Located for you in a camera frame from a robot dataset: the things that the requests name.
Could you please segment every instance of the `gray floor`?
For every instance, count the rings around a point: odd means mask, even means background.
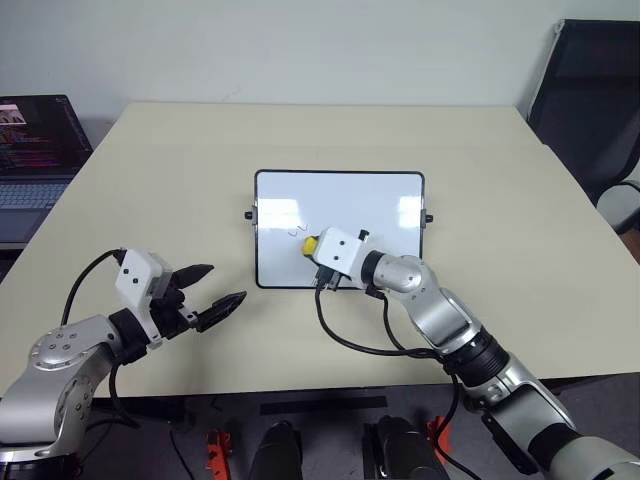
[[[385,396],[386,408],[334,410],[288,415],[261,415],[264,403],[353,396]],[[618,375],[565,389],[561,400],[584,434],[598,435],[640,455],[640,375]],[[195,422],[174,426],[176,441],[196,479],[211,479],[204,469],[205,433],[231,427],[235,433],[232,477],[245,479],[264,431],[274,422],[289,420],[302,434],[306,480],[362,478],[362,424],[383,415],[403,416],[415,424],[444,414],[450,400],[448,386],[408,386],[357,390],[232,394],[191,397],[188,410]],[[141,430],[114,426],[104,443],[87,459],[86,479],[187,478],[169,441],[167,424],[145,421]],[[91,432],[86,452],[101,435]],[[483,478],[523,478],[491,441],[477,415],[460,409],[453,422],[453,456]],[[455,471],[451,478],[465,478]]]

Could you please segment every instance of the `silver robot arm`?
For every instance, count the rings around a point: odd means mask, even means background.
[[[146,355],[162,339],[205,331],[231,314],[246,292],[228,295],[196,313],[181,289],[213,269],[177,272],[159,256],[128,250],[116,279],[126,307],[49,331],[31,347],[27,367],[0,401],[0,477],[70,478],[91,401],[105,376]]]
[[[438,285],[420,258],[380,252],[367,236],[364,230],[355,238],[328,228],[307,238],[303,253],[320,266],[317,278],[330,278],[328,287],[335,290],[346,276],[362,289],[388,289],[402,303],[521,473],[542,471],[553,480],[640,479],[640,460],[605,440],[578,434],[558,399],[500,347],[460,299]]]

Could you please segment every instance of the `beige tabletop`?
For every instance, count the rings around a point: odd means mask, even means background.
[[[121,369],[122,395],[446,380],[434,362],[350,351],[320,329],[311,291],[262,290],[243,212],[261,168],[419,170],[435,216],[424,258],[502,345],[540,377],[640,369],[640,269],[561,162],[512,108],[131,105],[0,285],[0,390],[60,321],[78,273],[104,250],[213,263],[188,289],[200,310],[248,291],[204,334],[187,332]],[[120,308],[116,266],[80,289],[71,321]],[[326,318],[388,347],[380,304],[326,293]],[[424,346],[398,304],[400,340]]]

